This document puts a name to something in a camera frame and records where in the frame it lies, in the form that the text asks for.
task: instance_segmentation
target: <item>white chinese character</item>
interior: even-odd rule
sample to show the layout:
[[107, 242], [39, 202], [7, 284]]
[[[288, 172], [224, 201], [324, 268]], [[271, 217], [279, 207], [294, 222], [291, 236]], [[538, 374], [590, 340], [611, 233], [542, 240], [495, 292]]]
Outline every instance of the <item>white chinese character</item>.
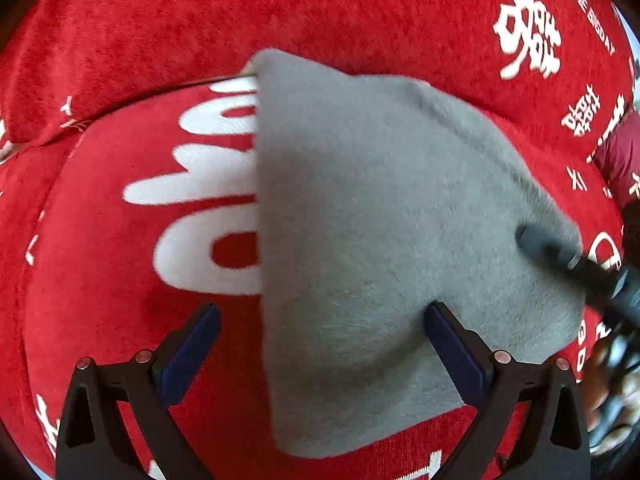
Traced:
[[71, 96], [66, 97], [66, 103], [60, 107], [60, 111], [71, 117]]
[[569, 174], [569, 177], [571, 177], [571, 189], [574, 191], [576, 189], [579, 189], [580, 191], [587, 191], [587, 185], [584, 183], [580, 171], [572, 170], [567, 166], [566, 172]]
[[591, 131], [591, 121], [595, 113], [600, 109], [600, 96], [593, 92], [593, 87], [587, 85], [587, 93], [580, 96], [575, 108], [569, 108], [560, 123], [569, 128], [575, 137], [581, 137], [585, 132]]
[[49, 450], [53, 455], [53, 458], [56, 457], [56, 447], [58, 445], [58, 431], [60, 430], [60, 419], [56, 419], [56, 425], [52, 425], [49, 422], [49, 417], [47, 417], [47, 405], [44, 402], [44, 399], [36, 394], [36, 400], [38, 401], [38, 409], [36, 410], [36, 416], [42, 423], [44, 429], [44, 436], [47, 439], [47, 445], [49, 446]]
[[428, 479], [434, 478], [438, 469], [440, 469], [440, 463], [442, 462], [442, 450], [434, 451], [429, 456], [429, 465], [418, 469], [408, 475], [396, 478], [396, 480], [415, 480], [416, 478], [427, 477]]
[[74, 127], [80, 133], [84, 132], [85, 128], [89, 125], [88, 121], [76, 121], [75, 119], [69, 119], [66, 123], [60, 124], [60, 128]]
[[601, 146], [602, 143], [609, 138], [613, 129], [616, 126], [618, 126], [618, 124], [620, 123], [620, 119], [622, 119], [622, 116], [624, 114], [625, 114], [625, 98], [622, 94], [619, 94], [618, 100], [616, 101], [616, 106], [613, 108], [613, 116], [609, 121], [609, 126], [607, 126], [607, 129], [602, 134], [602, 137], [598, 139], [598, 146]]
[[[523, 45], [516, 59], [500, 70], [500, 77], [516, 77], [529, 54], [529, 69], [540, 70], [546, 79], [560, 70], [560, 60], [554, 57], [553, 50], [554, 46], [562, 43], [560, 33], [556, 30], [556, 19], [540, 1], [513, 0], [513, 3], [512, 6], [500, 6], [500, 16], [494, 24], [494, 32], [500, 37], [500, 48], [505, 54], [514, 54], [521, 40]], [[524, 10], [527, 11], [527, 23], [522, 18]], [[514, 19], [513, 32], [507, 28], [510, 18]], [[533, 32], [534, 23], [538, 30], [536, 33]]]
[[31, 239], [31, 242], [29, 242], [29, 246], [27, 247], [27, 252], [24, 253], [24, 259], [27, 260], [27, 263], [31, 267], [33, 267], [33, 263], [35, 262], [35, 258], [33, 257], [33, 253], [31, 253], [31, 250], [33, 249], [33, 246], [35, 245], [35, 243], [38, 241], [38, 236], [39, 235], [35, 235]]
[[594, 94], [593, 86], [587, 85], [587, 93], [584, 95], [584, 98], [587, 99], [587, 102], [591, 105], [591, 110], [596, 113], [600, 110], [600, 96]]
[[635, 181], [633, 186], [629, 188], [629, 195], [636, 194], [636, 198], [640, 198], [640, 176], [637, 176], [635, 173], [631, 173], [631, 177]]

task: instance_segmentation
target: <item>dark red fabric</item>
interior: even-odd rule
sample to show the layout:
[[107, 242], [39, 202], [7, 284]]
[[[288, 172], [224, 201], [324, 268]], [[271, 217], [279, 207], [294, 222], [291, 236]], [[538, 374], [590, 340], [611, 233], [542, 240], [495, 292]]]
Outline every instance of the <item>dark red fabric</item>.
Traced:
[[[503, 80], [500, 70], [517, 53], [502, 51], [493, 28], [500, 5], [512, 0], [39, 0], [0, 59], [5, 138], [51, 143], [0, 166], [0, 274], [7, 292], [0, 300], [0, 340], [12, 356], [2, 370], [0, 416], [23, 452], [53, 473], [46, 426], [35, 412], [55, 427], [78, 357], [129, 358], [156, 345], [207, 298], [220, 305], [225, 330], [174, 414], [217, 478], [394, 480], [435, 464], [438, 452], [445, 460], [472, 419], [468, 408], [338, 458], [279, 453], [270, 437], [260, 361], [259, 296], [189, 292], [154, 272], [154, 248], [172, 222], [253, 201], [227, 196], [142, 206], [122, 198], [133, 181], [181, 171], [172, 157], [178, 145], [252, 145], [251, 135], [201, 136], [178, 126], [187, 108], [216, 97], [207, 86], [98, 120], [69, 158], [85, 126], [61, 125], [149, 90], [235, 73], [264, 46], [351, 73], [415, 76], [490, 110], [534, 176], [577, 222], [585, 250], [604, 240], [594, 257], [612, 262], [615, 249], [607, 240], [620, 247], [620, 218], [597, 170], [584, 160], [619, 97], [630, 100], [628, 44], [609, 0], [588, 0], [588, 8], [615, 45], [613, 54], [577, 0], [540, 1], [562, 35], [554, 48], [560, 70], [545, 79], [529, 69], [527, 58], [515, 78]], [[576, 137], [561, 121], [587, 85], [600, 108], [591, 131]], [[233, 252], [243, 252], [244, 265], [255, 256], [246, 237], [212, 242], [204, 241], [220, 264], [236, 262]], [[25, 263], [27, 252], [33, 265]], [[565, 352], [577, 370], [597, 322], [587, 313], [578, 341]], [[503, 452], [516, 429], [517, 421]], [[496, 473], [494, 463], [488, 476]]]
[[640, 115], [634, 108], [596, 151], [593, 163], [600, 170], [620, 211], [640, 198]]

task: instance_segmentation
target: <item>gray towel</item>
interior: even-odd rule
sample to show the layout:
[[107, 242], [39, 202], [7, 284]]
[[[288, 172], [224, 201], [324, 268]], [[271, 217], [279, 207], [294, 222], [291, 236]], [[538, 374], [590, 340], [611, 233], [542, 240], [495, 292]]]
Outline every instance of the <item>gray towel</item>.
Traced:
[[576, 227], [500, 130], [426, 83], [347, 76], [268, 50], [258, 74], [264, 367], [277, 446], [366, 446], [462, 405], [425, 338], [443, 300], [493, 349], [542, 362], [584, 296], [518, 252]]

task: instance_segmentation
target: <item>red cushion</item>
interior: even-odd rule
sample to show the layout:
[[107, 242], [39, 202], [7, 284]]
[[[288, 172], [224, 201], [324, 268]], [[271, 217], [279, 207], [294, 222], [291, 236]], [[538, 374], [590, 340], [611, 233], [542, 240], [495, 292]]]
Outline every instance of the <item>red cushion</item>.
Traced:
[[640, 198], [640, 114], [635, 109], [625, 115], [596, 151], [593, 163], [620, 211]]
[[[260, 362], [259, 297], [180, 290], [154, 272], [154, 248], [172, 222], [252, 200], [142, 206], [122, 199], [135, 180], [181, 171], [172, 158], [180, 144], [251, 145], [251, 136], [194, 136], [178, 127], [180, 113], [214, 97], [209, 89], [180, 91], [104, 117], [74, 156], [67, 155], [85, 128], [82, 120], [153, 89], [235, 73], [261, 47], [276, 46], [351, 73], [423, 78], [490, 110], [578, 223], [585, 248], [597, 242], [597, 259], [612, 261], [609, 240], [620, 246], [620, 218], [601, 177], [584, 160], [619, 99], [630, 101], [628, 43], [609, 0], [537, 1], [561, 34], [554, 47], [559, 71], [545, 78], [530, 69], [527, 57], [505, 80], [500, 71], [522, 42], [505, 53], [494, 25], [500, 6], [514, 0], [39, 0], [0, 58], [5, 138], [44, 145], [0, 166], [0, 340], [12, 356], [0, 381], [0, 416], [27, 456], [52, 474], [42, 430], [49, 428], [55, 440], [77, 358], [129, 358], [157, 344], [208, 298], [222, 308], [225, 331], [175, 415], [217, 478], [393, 479], [446, 459], [472, 418], [469, 409], [335, 459], [277, 452]], [[579, 137], [562, 119], [587, 85], [600, 108], [591, 131]], [[62, 140], [47, 144], [55, 139]], [[38, 222], [45, 201], [46, 216]], [[27, 250], [33, 266], [26, 263]], [[254, 240], [230, 237], [213, 253], [227, 266], [238, 265], [232, 253], [241, 253], [246, 265], [255, 257]], [[568, 350], [578, 368], [596, 325], [587, 315], [580, 346]], [[496, 471], [494, 464], [490, 475]]]
[[[39, 208], [31, 214], [29, 234], [37, 234], [38, 238], [30, 247], [33, 265], [25, 264], [20, 274], [26, 284], [21, 302], [26, 361], [17, 359], [4, 384], [11, 384], [12, 388], [22, 384], [27, 400], [30, 388], [31, 394], [36, 399], [39, 396], [47, 407], [42, 428], [55, 426], [68, 380], [80, 356], [91, 355], [99, 363], [126, 360], [141, 348], [157, 345], [200, 301], [211, 300], [222, 310], [223, 333], [186, 400], [173, 414], [217, 478], [398, 478], [428, 466], [437, 457], [446, 459], [471, 422], [472, 409], [447, 413], [337, 458], [302, 460], [278, 452], [270, 437], [261, 364], [260, 297], [253, 290], [244, 295], [242, 289], [223, 294], [216, 286], [207, 292], [182, 290], [176, 288], [179, 284], [170, 286], [166, 275], [163, 281], [155, 272], [154, 252], [159, 250], [162, 235], [170, 226], [203, 212], [233, 215], [231, 206], [250, 206], [254, 202], [251, 194], [225, 193], [202, 200], [174, 196], [167, 203], [149, 200], [147, 205], [144, 200], [123, 200], [124, 190], [132, 182], [183, 172], [172, 156], [178, 146], [214, 145], [241, 151], [252, 147], [252, 134], [194, 135], [178, 126], [178, 118], [188, 108], [216, 97], [224, 96], [208, 86], [172, 92], [123, 108], [89, 127], [48, 194], [44, 217], [36, 221]], [[620, 246], [620, 218], [614, 203], [602, 192], [604, 183], [593, 165], [555, 150], [537, 150], [526, 134], [508, 121], [491, 114], [489, 117], [520, 150], [559, 207], [578, 223], [587, 250], [602, 231], [611, 234], [615, 245]], [[55, 144], [40, 150], [46, 152], [54, 147], [57, 149]], [[20, 157], [31, 152], [27, 150]], [[567, 165], [580, 173], [579, 179], [569, 176]], [[221, 173], [219, 178], [222, 183], [227, 177]], [[581, 183], [584, 190], [572, 189]], [[172, 191], [169, 181], [163, 184], [159, 180], [156, 184]], [[22, 196], [18, 184], [7, 193]], [[178, 248], [173, 257], [177, 266], [195, 257], [181, 250], [192, 239], [200, 246], [211, 247], [212, 261], [218, 266], [241, 272], [257, 263], [254, 235], [215, 234], [219, 232], [215, 219], [210, 227], [210, 231], [183, 230], [177, 235], [186, 237], [174, 244]], [[33, 237], [25, 236], [21, 247], [29, 239]], [[610, 258], [612, 249], [607, 243], [596, 249], [599, 261]], [[213, 276], [215, 268], [208, 268]], [[241, 285], [242, 277], [236, 283]], [[586, 314], [580, 345], [564, 352], [578, 370], [578, 362], [584, 361], [587, 348], [595, 340], [598, 321], [597, 316]], [[12, 349], [19, 349], [20, 343], [15, 340]], [[28, 383], [20, 375], [25, 369]], [[0, 404], [0, 410], [2, 418], [12, 413], [5, 403]], [[30, 458], [52, 472], [51, 458], [44, 460], [34, 446], [35, 416], [30, 410], [34, 410], [33, 405], [20, 413], [30, 425], [20, 428], [12, 424], [10, 431]], [[131, 426], [128, 412], [127, 421]], [[513, 445], [521, 421], [522, 412], [502, 445], [503, 452]], [[148, 463], [151, 456], [139, 434], [134, 435], [141, 457]], [[44, 447], [44, 440], [39, 446]], [[494, 464], [489, 475], [496, 473]]]

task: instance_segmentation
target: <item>human hand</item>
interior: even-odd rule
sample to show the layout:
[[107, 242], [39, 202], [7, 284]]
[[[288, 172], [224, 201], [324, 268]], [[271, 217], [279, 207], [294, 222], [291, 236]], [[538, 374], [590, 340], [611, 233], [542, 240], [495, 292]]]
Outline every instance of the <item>human hand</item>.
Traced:
[[[599, 407], [609, 395], [610, 374], [603, 366], [603, 361], [612, 340], [612, 337], [599, 340], [593, 348], [591, 357], [584, 365], [582, 382], [579, 386], [587, 418], [587, 431], [593, 430], [600, 423]], [[640, 370], [625, 376], [620, 389], [613, 394], [623, 399], [625, 409], [600, 445], [591, 449], [593, 456], [599, 456], [620, 446], [631, 433], [633, 425], [640, 420]]]

